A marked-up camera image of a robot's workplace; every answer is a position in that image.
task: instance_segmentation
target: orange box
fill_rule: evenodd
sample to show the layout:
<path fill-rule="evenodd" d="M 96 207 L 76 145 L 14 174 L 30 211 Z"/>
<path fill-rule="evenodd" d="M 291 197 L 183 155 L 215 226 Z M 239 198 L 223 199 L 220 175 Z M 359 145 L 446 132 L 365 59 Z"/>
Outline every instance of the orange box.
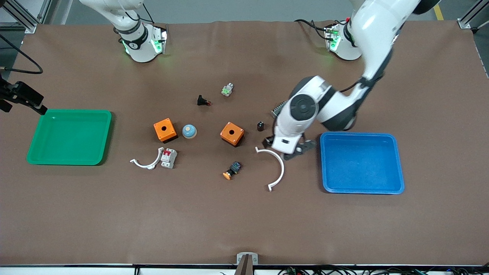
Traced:
<path fill-rule="evenodd" d="M 221 138 L 234 147 L 238 147 L 244 135 L 245 131 L 231 122 L 228 122 L 221 131 Z"/>
<path fill-rule="evenodd" d="M 178 138 L 177 132 L 173 127 L 173 123 L 169 118 L 164 119 L 158 123 L 155 123 L 154 126 L 155 126 L 156 135 L 158 135 L 158 139 L 161 142 L 167 143 L 169 141 Z"/>

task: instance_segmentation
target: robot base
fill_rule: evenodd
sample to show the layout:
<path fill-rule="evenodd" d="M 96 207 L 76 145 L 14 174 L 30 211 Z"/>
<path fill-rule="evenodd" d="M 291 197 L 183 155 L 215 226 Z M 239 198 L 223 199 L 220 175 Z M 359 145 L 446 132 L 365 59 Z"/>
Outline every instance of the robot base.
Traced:
<path fill-rule="evenodd" d="M 352 43 L 343 35 L 345 25 L 336 24 L 328 31 L 324 32 L 325 37 L 332 38 L 334 41 L 326 40 L 326 48 L 339 58 L 344 60 L 358 59 L 362 53 L 360 48 L 352 46 Z"/>
<path fill-rule="evenodd" d="M 149 62 L 160 53 L 164 54 L 167 31 L 150 24 L 143 23 L 143 26 L 148 30 L 148 38 L 141 44 L 139 49 L 132 49 L 130 46 L 125 46 L 126 53 L 136 62 Z"/>

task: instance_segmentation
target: green led light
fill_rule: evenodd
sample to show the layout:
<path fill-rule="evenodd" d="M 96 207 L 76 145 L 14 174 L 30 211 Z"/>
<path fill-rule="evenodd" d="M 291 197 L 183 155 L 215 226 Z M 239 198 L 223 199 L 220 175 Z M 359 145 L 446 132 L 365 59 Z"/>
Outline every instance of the green led light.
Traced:
<path fill-rule="evenodd" d="M 154 41 L 153 39 L 151 39 L 151 43 L 153 45 L 153 48 L 155 48 L 155 52 L 156 53 L 161 53 L 162 49 L 161 49 L 161 43 L 158 42 L 158 41 Z"/>
<path fill-rule="evenodd" d="M 126 49 L 126 54 L 129 54 L 129 50 L 127 49 L 126 43 L 124 40 L 122 41 L 122 45 L 124 45 L 124 48 Z"/>

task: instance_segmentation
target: black cylinder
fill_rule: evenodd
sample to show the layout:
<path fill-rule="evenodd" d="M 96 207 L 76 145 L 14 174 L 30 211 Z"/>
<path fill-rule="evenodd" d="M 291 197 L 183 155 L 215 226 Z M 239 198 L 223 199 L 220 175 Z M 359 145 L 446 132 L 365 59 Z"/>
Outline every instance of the black cylinder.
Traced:
<path fill-rule="evenodd" d="M 263 123 L 263 121 L 258 122 L 258 124 L 256 125 L 256 130 L 258 130 L 258 132 L 261 132 L 264 129 L 265 129 L 265 124 Z"/>

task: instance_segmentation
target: blue tray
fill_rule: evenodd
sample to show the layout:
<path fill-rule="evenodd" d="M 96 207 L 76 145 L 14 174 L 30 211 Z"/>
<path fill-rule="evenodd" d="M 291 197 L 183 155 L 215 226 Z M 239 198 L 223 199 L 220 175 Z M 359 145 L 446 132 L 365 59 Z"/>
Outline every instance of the blue tray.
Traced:
<path fill-rule="evenodd" d="M 394 136 L 326 132 L 320 146 L 323 186 L 328 192 L 394 195 L 404 191 Z"/>

